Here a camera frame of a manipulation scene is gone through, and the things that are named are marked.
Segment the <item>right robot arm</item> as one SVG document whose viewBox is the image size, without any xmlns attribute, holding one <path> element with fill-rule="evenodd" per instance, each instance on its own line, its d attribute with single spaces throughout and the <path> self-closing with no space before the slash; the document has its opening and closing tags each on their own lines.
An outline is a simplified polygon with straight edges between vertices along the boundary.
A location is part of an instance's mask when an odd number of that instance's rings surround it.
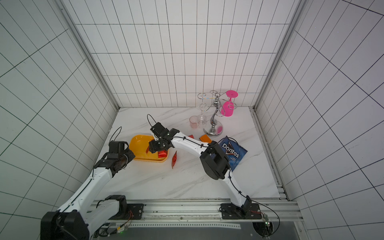
<svg viewBox="0 0 384 240">
<path fill-rule="evenodd" d="M 149 142 L 149 151 L 156 153 L 170 148 L 181 149 L 198 157 L 205 173 L 213 180 L 219 181 L 228 192 L 231 202 L 221 204 L 219 211 L 226 220 L 261 220 L 259 204 L 241 192 L 234 179 L 229 158 L 215 141 L 204 143 L 190 138 L 179 130 L 168 130 L 157 122 L 151 126 L 154 139 Z"/>
</svg>

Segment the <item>yellow plastic storage box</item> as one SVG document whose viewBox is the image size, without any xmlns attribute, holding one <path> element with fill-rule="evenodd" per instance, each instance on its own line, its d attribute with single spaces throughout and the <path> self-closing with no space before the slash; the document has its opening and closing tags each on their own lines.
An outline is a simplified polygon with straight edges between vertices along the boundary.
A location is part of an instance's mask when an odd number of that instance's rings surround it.
<svg viewBox="0 0 384 240">
<path fill-rule="evenodd" d="M 168 158 L 169 151 L 161 151 L 155 153 L 150 152 L 149 142 L 152 140 L 154 140 L 154 137 L 147 135 L 136 135 L 131 139 L 129 148 L 136 156 L 134 160 L 162 163 Z"/>
</svg>

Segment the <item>orange tea bag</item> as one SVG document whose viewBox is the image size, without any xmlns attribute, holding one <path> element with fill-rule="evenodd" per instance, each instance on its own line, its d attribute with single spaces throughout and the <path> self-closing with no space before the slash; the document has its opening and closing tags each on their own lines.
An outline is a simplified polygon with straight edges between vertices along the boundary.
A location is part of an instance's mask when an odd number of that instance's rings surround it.
<svg viewBox="0 0 384 240">
<path fill-rule="evenodd" d="M 201 140 L 201 142 L 205 142 L 205 143 L 209 143 L 209 144 L 212 142 L 212 140 L 208 137 L 208 135 L 202 135 L 200 137 L 200 140 Z"/>
</svg>

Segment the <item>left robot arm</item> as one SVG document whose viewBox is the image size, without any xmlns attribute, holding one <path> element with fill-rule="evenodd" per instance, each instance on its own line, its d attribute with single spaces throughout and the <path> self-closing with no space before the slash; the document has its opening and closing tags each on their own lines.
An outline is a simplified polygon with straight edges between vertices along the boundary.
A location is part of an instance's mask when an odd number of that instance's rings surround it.
<svg viewBox="0 0 384 240">
<path fill-rule="evenodd" d="M 41 219 L 42 240 L 90 240 L 109 220 L 122 223 L 115 234 L 131 220 L 140 220 L 143 204 L 129 204 L 124 195 L 110 195 L 90 210 L 103 187 L 135 158 L 129 144 L 109 142 L 109 151 L 94 165 L 87 180 L 55 212 L 47 212 Z"/>
</svg>

